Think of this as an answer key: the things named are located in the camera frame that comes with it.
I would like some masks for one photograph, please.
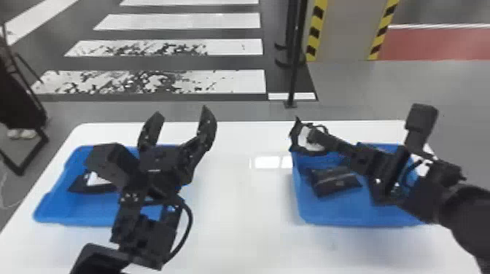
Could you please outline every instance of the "black pole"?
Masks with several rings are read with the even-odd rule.
[[[298,24],[298,0],[289,0],[287,7],[287,22],[286,22],[286,50],[287,57],[292,57],[292,47],[295,42],[295,27]]]
[[[289,87],[289,96],[284,102],[286,108],[295,108],[295,91],[296,81],[298,79],[298,66],[300,65],[301,45],[303,43],[303,33],[305,30],[306,10],[308,9],[308,0],[301,0],[300,14],[295,27],[295,46],[293,48],[293,61],[291,71],[291,85]]]
[[[292,47],[293,37],[295,35],[296,19],[298,18],[298,0],[288,0],[287,4],[287,17],[286,17],[286,31],[279,34],[277,37],[276,46],[277,50],[285,50]]]

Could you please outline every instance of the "concrete floor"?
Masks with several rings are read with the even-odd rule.
[[[488,0],[405,0],[394,14],[394,24],[490,22]]]
[[[486,180],[487,143],[490,139],[487,71],[490,71],[490,62],[345,61],[312,63],[309,66],[319,102],[299,103],[297,109],[284,109],[280,102],[206,104],[220,121],[263,121],[293,120],[295,115],[303,120],[405,119],[412,103],[430,103],[440,110],[440,119],[429,140],[432,148],[444,160],[462,165],[469,182],[490,188],[490,182]],[[13,203],[26,195],[77,125],[84,122],[142,122],[156,110],[162,112],[168,121],[196,121],[202,104],[45,103],[52,117],[47,129],[51,142],[24,177],[9,173],[3,188],[5,203]],[[0,138],[0,147],[13,146],[11,141]],[[21,156],[20,152],[16,154],[16,157]],[[0,227],[4,226],[14,210],[0,210]]]

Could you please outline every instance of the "white painted stripe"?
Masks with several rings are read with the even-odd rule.
[[[44,0],[5,23],[10,45],[22,39],[78,0]]]
[[[108,15],[94,29],[148,30],[191,28],[260,28],[259,13],[187,13]]]
[[[262,39],[87,40],[67,57],[263,55]]]
[[[125,0],[121,6],[217,6],[259,4],[259,0]]]
[[[389,25],[390,29],[425,29],[425,28],[490,28],[490,24],[401,24]]]
[[[269,100],[287,100],[288,93],[268,93]],[[316,100],[315,93],[295,93],[295,100]]]
[[[38,94],[265,94],[264,70],[47,71]]]

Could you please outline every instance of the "yellow and black striped post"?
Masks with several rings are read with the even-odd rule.
[[[379,23],[378,32],[376,33],[376,38],[373,41],[373,45],[370,48],[368,60],[378,60],[379,51],[381,50],[381,45],[384,42],[384,37],[388,31],[389,24],[392,23],[394,10],[397,8],[400,0],[388,0],[386,7],[384,8],[383,17]]]
[[[328,0],[315,0],[313,16],[311,17],[311,27],[308,35],[308,46],[306,47],[306,60],[308,62],[316,60],[316,54],[320,47],[323,23],[327,11]]]

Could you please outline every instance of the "blue tray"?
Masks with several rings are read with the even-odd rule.
[[[397,145],[393,144],[371,145],[391,153],[397,149]],[[362,184],[360,189],[350,189],[318,198],[304,170],[335,167],[341,163],[342,159],[343,157],[338,153],[309,157],[292,152],[293,179],[301,218],[312,224],[347,227],[405,227],[423,224],[395,205],[374,206],[371,202],[367,180],[363,176],[357,177]],[[408,184],[413,184],[417,178],[417,173],[413,171],[408,177]]]
[[[81,146],[71,154],[60,178],[39,202],[33,215],[36,221],[82,227],[112,226],[119,209],[117,193],[83,195],[67,191],[75,178],[84,173],[84,161],[92,148],[93,146]],[[128,149],[138,156],[136,148]],[[161,211],[162,206],[155,205],[145,207],[141,212],[151,219],[158,219]]]

